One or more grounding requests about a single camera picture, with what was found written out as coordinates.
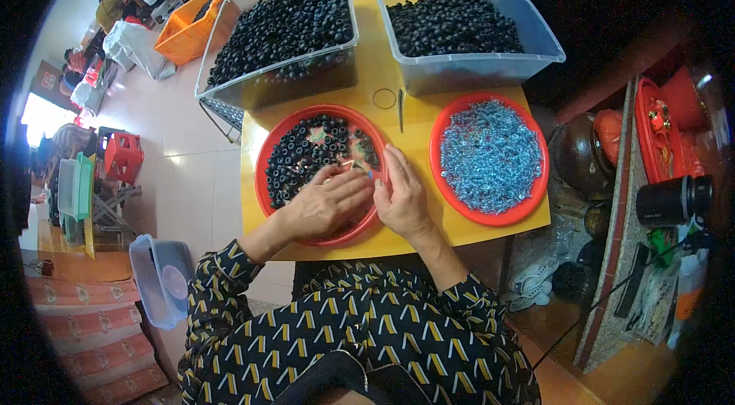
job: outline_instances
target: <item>shoe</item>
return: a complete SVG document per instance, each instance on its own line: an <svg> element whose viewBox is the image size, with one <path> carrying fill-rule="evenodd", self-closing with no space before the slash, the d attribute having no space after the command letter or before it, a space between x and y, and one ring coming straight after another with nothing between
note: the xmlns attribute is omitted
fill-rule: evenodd
<svg viewBox="0 0 735 405"><path fill-rule="evenodd" d="M517 293L507 294L505 300L508 303L508 310L510 312L517 312L530 308L535 304L546 306L550 301L549 293L551 293L551 283L549 281L543 281L541 285L529 290L527 293L521 295Z"/></svg>
<svg viewBox="0 0 735 405"><path fill-rule="evenodd" d="M518 295L528 293L546 281L558 267L559 260L555 256L545 256L513 278L510 290Z"/></svg>

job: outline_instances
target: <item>orange crate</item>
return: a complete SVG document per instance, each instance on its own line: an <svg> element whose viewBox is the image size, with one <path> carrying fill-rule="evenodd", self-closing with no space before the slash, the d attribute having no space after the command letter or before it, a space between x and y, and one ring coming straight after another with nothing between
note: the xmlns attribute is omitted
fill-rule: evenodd
<svg viewBox="0 0 735 405"><path fill-rule="evenodd" d="M204 55L209 34L223 1L212 0L204 17L193 24L196 14L207 0L190 0L171 13L154 47L156 51L177 65L184 65Z"/></svg>

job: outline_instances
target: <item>red plastic tray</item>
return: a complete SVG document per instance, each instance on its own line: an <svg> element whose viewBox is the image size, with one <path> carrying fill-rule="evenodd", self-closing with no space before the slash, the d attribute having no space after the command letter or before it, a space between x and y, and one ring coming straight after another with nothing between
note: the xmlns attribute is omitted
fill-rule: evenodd
<svg viewBox="0 0 735 405"><path fill-rule="evenodd" d="M470 210L464 202L457 199L452 187L449 186L446 180L442 177L441 143L444 129L446 129L451 123L452 115L469 109L470 104L485 102L492 99L497 99L504 106L515 110L518 113L518 116L520 116L520 119L526 123L528 128L531 131L536 132L539 139L539 149L541 150L541 175L538 176L534 181L534 184L531 186L530 198L524 199L519 202L518 205L511 207L505 212L501 212L499 214L483 214L478 210ZM519 222L538 207L539 202L541 202L544 194L546 193L546 184L549 180L549 151L546 146L546 139L544 138L543 133L541 133L541 128L539 128L537 122L519 104L501 96L500 94L473 93L459 97L451 104L447 105L434 122L434 127L431 128L431 137L428 144L428 158L429 163L431 164L431 174L434 176L436 186L439 187L439 191L442 192L447 202L464 217L482 225L507 226Z"/></svg>
<svg viewBox="0 0 735 405"><path fill-rule="evenodd" d="M650 128L648 112L653 109L652 104L656 100L664 100L661 90L648 78L642 78L638 82L638 93L636 95L636 128L638 130L638 143L641 147L643 166L648 177L648 183L658 183L664 180L676 179L684 175L684 154L681 150L681 138L679 128L673 118L670 119L668 149L672 154L671 173L666 170L662 153L653 143L653 130Z"/></svg>
<svg viewBox="0 0 735 405"><path fill-rule="evenodd" d="M351 134L355 129L360 128L365 134L371 137L372 146L375 147L376 153L380 156L381 162L380 170L371 168L372 178L380 179L385 184L390 183L387 171L385 171L384 167L385 161L383 161L382 156L382 150L385 148L385 139L383 139L378 128L376 128L370 120L352 108L348 108L346 106L306 106L283 118L280 123L273 127L271 133L268 134L265 142L263 142L260 153L258 153L258 161L255 164L255 194L258 198L258 204L260 204L260 208L266 217L270 217L276 211L274 208L271 208L271 199L268 197L268 184L265 182L265 168L268 167L268 158L271 157L273 145L279 143L281 136L284 135L286 131L293 128L294 125L298 124L302 119L312 118L322 113L346 119L349 123L348 129ZM357 237L364 230L368 229L376 220L378 220L378 213L375 206L371 205L370 210L367 211L367 215L364 216L357 225L346 231L344 234L326 239L301 241L301 243L305 245L313 245L315 247L330 247L343 244L354 239L354 237Z"/></svg>

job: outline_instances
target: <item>rubber band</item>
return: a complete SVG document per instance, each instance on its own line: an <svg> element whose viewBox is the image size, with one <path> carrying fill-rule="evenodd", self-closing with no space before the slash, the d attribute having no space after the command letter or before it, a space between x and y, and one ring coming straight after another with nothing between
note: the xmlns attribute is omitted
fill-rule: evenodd
<svg viewBox="0 0 735 405"><path fill-rule="evenodd" d="M376 94L379 93L382 90L386 90L386 91L390 92L393 95L393 103L391 103L390 106L380 106L380 105L377 105L375 103L375 96L376 96ZM395 93L392 90L388 89L388 88L380 88L377 91L375 91L374 93L372 93L372 104L375 105L375 106L377 106L380 109L390 110L395 105Z"/></svg>

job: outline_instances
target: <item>black shirt with yellow pattern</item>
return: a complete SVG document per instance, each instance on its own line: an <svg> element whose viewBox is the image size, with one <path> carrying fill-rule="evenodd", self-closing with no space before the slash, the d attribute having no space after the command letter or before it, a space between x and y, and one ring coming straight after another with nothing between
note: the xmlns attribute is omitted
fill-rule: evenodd
<svg viewBox="0 0 735 405"><path fill-rule="evenodd" d="M540 403L495 293L472 273L444 292L378 263L329 265L291 304L252 317L260 271L233 240L189 283L183 403L270 403L330 351L398 364L434 403Z"/></svg>

